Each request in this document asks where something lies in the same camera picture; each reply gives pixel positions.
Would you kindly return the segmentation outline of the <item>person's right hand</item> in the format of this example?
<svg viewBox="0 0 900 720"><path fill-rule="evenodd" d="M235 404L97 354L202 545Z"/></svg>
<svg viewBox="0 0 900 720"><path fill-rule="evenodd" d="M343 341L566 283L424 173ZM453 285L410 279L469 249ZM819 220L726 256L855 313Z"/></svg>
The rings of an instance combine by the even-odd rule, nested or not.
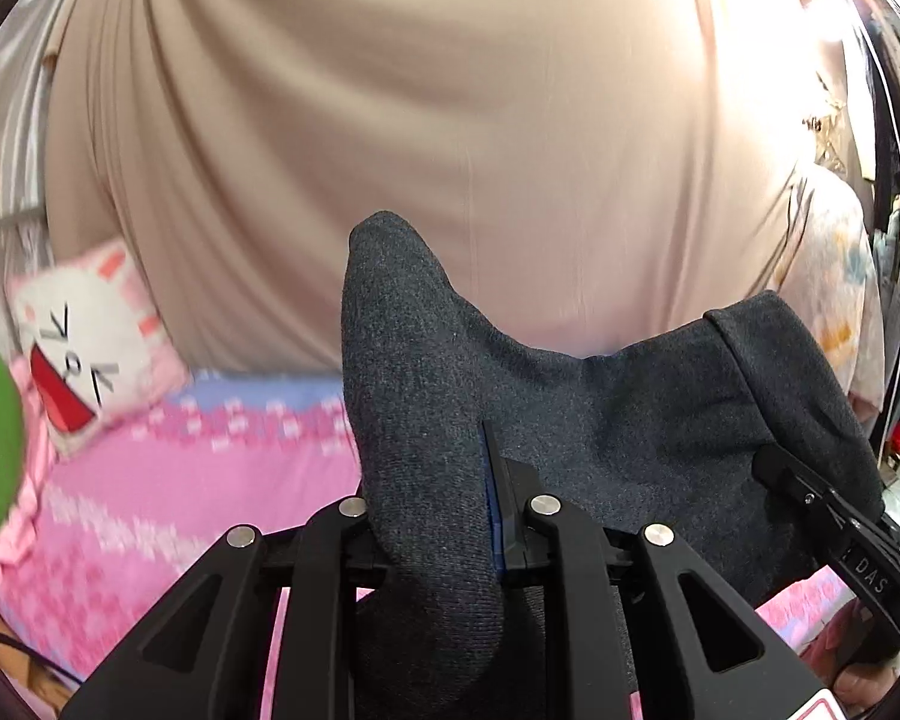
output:
<svg viewBox="0 0 900 720"><path fill-rule="evenodd" d="M896 679L898 673L891 663L854 663L837 674L832 692L844 706L870 709L891 691Z"/></svg>

